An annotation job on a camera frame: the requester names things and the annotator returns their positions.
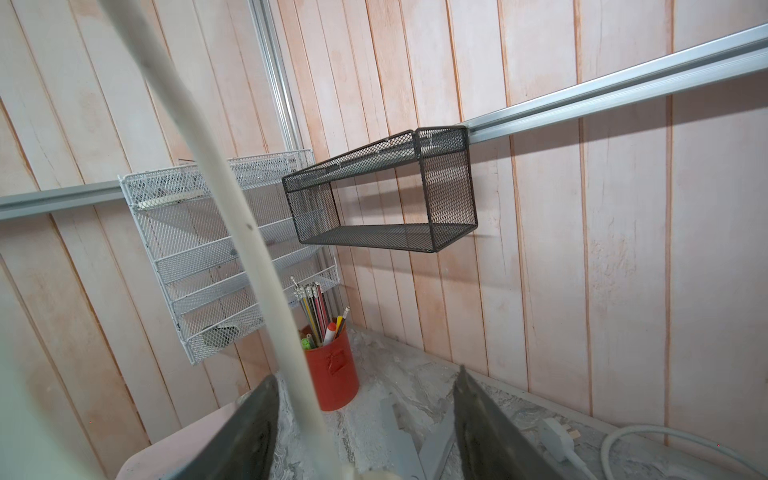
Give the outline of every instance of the mesh tray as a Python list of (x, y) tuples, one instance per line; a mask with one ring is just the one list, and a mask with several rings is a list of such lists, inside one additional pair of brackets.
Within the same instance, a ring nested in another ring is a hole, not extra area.
[[(290, 277), (339, 283), (327, 247), (304, 245), (280, 179), (313, 164), (308, 150), (230, 160), (278, 272), (295, 300)], [(197, 165), (130, 174), (120, 179), (189, 360), (199, 363), (263, 325), (261, 310), (232, 238)], [(306, 218), (320, 216), (307, 211)]]
[[(425, 223), (345, 225), (333, 182), (418, 164)], [(296, 235), (311, 245), (437, 252), (478, 226), (465, 127), (405, 131), (283, 177)]]

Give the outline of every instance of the white wire mesh organizer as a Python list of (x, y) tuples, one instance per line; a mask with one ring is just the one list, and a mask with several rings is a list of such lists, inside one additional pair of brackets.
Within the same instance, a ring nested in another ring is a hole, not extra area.
[[(292, 276), (301, 283), (319, 282), (323, 291), (338, 285), (332, 251), (296, 238), (280, 183), (284, 175), (314, 164), (312, 151), (229, 162), (290, 306), (296, 306)], [(259, 303), (197, 165), (129, 174), (120, 185), (190, 362), (259, 329)]]

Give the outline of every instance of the pink surface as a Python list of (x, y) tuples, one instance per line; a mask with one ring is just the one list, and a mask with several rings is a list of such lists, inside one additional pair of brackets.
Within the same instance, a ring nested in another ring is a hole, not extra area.
[(225, 405), (130, 457), (120, 469), (117, 480), (157, 480), (185, 466), (216, 435), (236, 408), (234, 402)]

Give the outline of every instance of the metal track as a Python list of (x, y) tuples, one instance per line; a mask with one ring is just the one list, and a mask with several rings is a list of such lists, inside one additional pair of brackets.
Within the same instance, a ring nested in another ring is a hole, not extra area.
[(768, 23), (463, 123), (469, 143), (584, 117), (768, 68)]
[[(293, 101), (266, 0), (252, 0), (287, 145), (300, 145)], [(477, 143), (768, 69), (768, 24), (503, 108), (462, 124)], [(0, 197), (0, 220), (121, 198), (117, 181)]]

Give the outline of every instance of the wooden plank wall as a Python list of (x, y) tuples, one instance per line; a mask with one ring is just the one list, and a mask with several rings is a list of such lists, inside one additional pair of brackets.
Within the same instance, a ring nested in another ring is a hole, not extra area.
[[(247, 4), (141, 3), (227, 155), (284, 150)], [(190, 158), (97, 0), (0, 0), (0, 71), (0, 195)], [(0, 326), (31, 394), (108, 478), (276, 367), (266, 334), (190, 365), (124, 203), (3, 222), (0, 266)]]
[[(319, 160), (768, 21), (761, 0), (273, 6)], [(768, 465), (766, 81), (473, 145), (478, 229), (437, 255), (351, 249), (353, 320), (599, 419), (681, 428)], [(418, 221), (412, 175), (340, 185), (344, 220)]]

